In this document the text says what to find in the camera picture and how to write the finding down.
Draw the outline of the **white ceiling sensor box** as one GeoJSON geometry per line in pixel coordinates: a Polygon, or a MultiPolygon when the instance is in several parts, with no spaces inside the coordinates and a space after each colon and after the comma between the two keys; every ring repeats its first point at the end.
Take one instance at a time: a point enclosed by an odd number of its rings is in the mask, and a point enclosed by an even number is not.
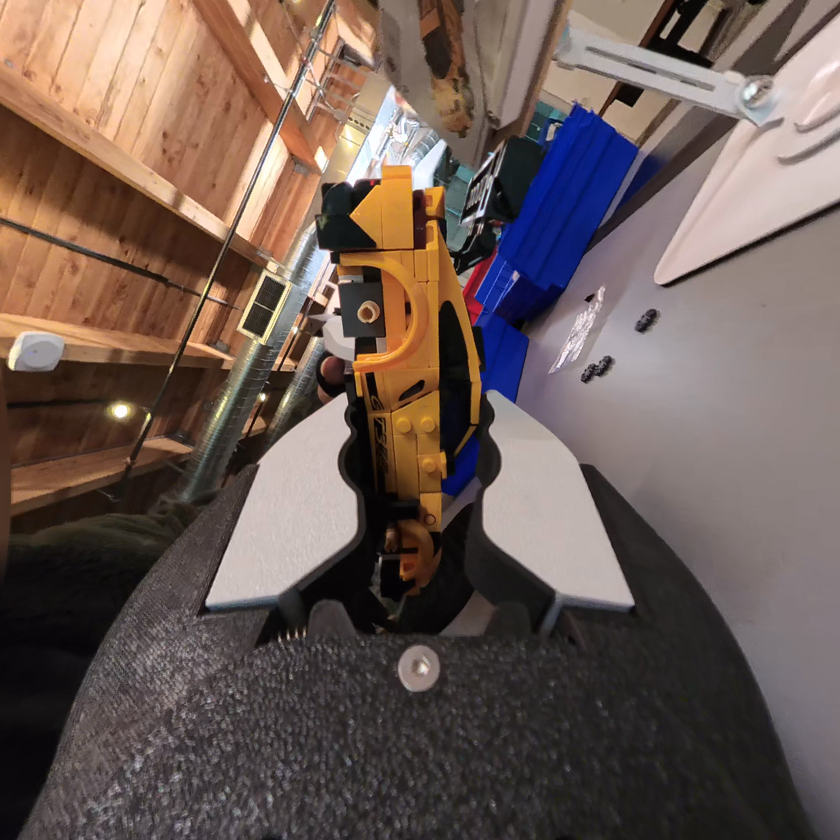
{"type": "Polygon", "coordinates": [[[15,372],[52,372],[62,359],[65,340],[52,332],[24,331],[7,354],[7,368],[15,372]]]}

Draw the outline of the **silver ventilation duct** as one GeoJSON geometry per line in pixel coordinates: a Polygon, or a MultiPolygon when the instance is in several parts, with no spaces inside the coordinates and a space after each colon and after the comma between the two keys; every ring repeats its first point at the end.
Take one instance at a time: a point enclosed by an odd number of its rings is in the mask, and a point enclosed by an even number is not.
{"type": "Polygon", "coordinates": [[[296,289],[269,338],[262,344],[244,337],[231,370],[199,434],[171,499],[193,504],[213,493],[224,474],[237,444],[247,427],[258,395],[277,366],[283,348],[297,332],[296,327],[318,279],[327,255],[319,248],[317,225],[305,227],[292,243],[287,261],[274,269],[296,289]]]}

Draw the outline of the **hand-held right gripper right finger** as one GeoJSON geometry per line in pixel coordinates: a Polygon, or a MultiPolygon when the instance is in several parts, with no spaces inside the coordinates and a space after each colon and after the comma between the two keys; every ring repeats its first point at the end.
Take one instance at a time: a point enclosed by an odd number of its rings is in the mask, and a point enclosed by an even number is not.
{"type": "Polygon", "coordinates": [[[630,613],[634,596],[578,459],[498,391],[481,398],[479,430],[473,588],[514,606],[537,634],[569,608],[630,613]]]}

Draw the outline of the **yellow lego car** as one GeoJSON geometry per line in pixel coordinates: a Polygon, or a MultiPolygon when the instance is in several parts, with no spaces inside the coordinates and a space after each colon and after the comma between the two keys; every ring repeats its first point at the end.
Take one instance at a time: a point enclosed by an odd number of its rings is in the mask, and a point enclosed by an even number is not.
{"type": "Polygon", "coordinates": [[[440,562],[445,481],[477,441],[485,344],[460,283],[495,250],[478,225],[447,245],[445,189],[413,168],[322,188],[318,245],[335,265],[350,395],[370,442],[381,593],[419,595],[440,562]]]}

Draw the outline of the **red plastic bin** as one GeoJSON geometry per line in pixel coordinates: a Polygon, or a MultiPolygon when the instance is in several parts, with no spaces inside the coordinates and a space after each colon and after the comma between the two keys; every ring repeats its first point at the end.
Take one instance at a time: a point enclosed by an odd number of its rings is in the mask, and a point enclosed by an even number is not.
{"type": "Polygon", "coordinates": [[[463,298],[471,321],[475,321],[483,311],[483,304],[478,301],[477,295],[480,291],[488,271],[492,267],[496,257],[487,257],[479,262],[472,270],[466,285],[463,289],[463,298]]]}

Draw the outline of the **black rim inserts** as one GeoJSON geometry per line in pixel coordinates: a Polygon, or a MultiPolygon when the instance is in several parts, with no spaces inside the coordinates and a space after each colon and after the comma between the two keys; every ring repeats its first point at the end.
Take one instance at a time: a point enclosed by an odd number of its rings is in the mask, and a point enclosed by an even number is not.
{"type": "MultiPolygon", "coordinates": [[[[655,308],[646,310],[634,324],[636,333],[644,334],[651,330],[659,319],[660,312],[655,308]]],[[[596,379],[601,379],[613,369],[615,365],[615,357],[606,354],[600,360],[588,364],[581,373],[580,380],[583,384],[589,384],[596,379]]]]}

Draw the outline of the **person's left hand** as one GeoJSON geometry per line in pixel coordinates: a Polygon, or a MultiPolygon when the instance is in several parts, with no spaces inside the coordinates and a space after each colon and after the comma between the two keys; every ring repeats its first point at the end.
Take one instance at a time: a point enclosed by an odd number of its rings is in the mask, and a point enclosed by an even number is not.
{"type": "Polygon", "coordinates": [[[326,405],[344,393],[346,369],[346,360],[330,352],[322,354],[316,372],[318,399],[321,404],[326,405]]]}

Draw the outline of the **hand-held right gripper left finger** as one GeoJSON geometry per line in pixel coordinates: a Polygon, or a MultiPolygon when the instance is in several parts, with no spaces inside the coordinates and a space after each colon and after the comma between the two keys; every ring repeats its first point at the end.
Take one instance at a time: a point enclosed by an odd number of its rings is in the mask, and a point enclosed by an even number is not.
{"type": "Polygon", "coordinates": [[[354,431],[335,397],[279,438],[258,463],[206,596],[208,611],[277,606],[361,538],[360,492],[341,471],[354,431]]]}

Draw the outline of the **white metal book stand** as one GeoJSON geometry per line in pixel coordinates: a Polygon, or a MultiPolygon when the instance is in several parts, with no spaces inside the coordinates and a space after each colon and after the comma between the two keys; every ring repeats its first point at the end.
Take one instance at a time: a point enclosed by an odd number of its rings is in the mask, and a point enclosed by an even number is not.
{"type": "Polygon", "coordinates": [[[738,118],[657,265],[658,285],[838,204],[838,17],[773,77],[694,66],[569,25],[553,60],[738,118]]]}

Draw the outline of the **white duct vent grille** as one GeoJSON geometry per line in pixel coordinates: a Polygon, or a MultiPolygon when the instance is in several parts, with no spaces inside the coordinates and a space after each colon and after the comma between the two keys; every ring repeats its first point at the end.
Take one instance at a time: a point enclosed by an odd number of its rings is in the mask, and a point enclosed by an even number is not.
{"type": "Polygon", "coordinates": [[[237,332],[246,338],[267,344],[280,313],[295,289],[289,280],[263,269],[238,322],[237,332]]]}

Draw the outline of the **lego instruction booklet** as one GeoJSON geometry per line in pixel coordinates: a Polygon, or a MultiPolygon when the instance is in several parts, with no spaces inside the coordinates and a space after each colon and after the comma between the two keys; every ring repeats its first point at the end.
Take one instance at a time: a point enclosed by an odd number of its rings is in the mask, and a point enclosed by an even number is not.
{"type": "Polygon", "coordinates": [[[518,131],[534,108],[571,2],[369,2],[377,56],[436,131],[518,131]]]}

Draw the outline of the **clear plastic parts bag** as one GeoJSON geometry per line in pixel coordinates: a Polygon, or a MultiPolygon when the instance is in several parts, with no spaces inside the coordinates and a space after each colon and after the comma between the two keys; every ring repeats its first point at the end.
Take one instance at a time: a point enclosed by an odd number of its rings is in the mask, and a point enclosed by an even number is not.
{"type": "Polygon", "coordinates": [[[549,369],[550,375],[569,368],[578,360],[602,310],[605,294],[606,288],[601,286],[586,299],[586,309],[576,315],[570,333],[549,369]]]}

